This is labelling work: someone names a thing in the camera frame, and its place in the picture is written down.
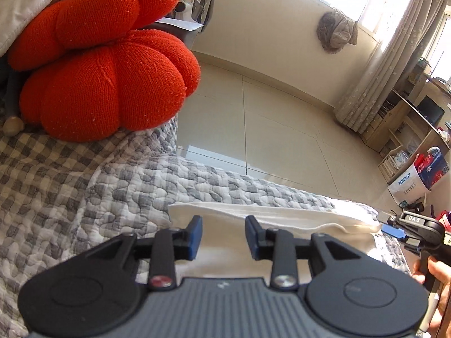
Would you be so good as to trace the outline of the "white paper on sofa arm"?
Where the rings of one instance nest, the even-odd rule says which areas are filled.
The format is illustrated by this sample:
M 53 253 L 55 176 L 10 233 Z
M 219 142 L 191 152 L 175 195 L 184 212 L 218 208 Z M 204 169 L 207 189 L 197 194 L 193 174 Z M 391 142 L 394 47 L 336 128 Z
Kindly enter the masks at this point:
M 184 21 L 170 17 L 163 17 L 157 20 L 157 23 L 169 25 L 189 32 L 200 31 L 203 28 L 203 24 L 197 23 L 195 21 Z

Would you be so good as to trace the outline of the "person's right hand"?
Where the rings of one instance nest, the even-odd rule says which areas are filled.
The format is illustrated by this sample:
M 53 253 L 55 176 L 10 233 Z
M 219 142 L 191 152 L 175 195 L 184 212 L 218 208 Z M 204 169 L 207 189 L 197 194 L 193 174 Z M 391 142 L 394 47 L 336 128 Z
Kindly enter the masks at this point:
M 450 266 L 432 256 L 423 262 L 427 265 L 427 275 L 422 272 L 424 264 L 418 259 L 411 276 L 420 284 L 425 284 L 427 276 L 434 279 L 435 291 L 426 314 L 427 332 L 431 337 L 450 337 Z

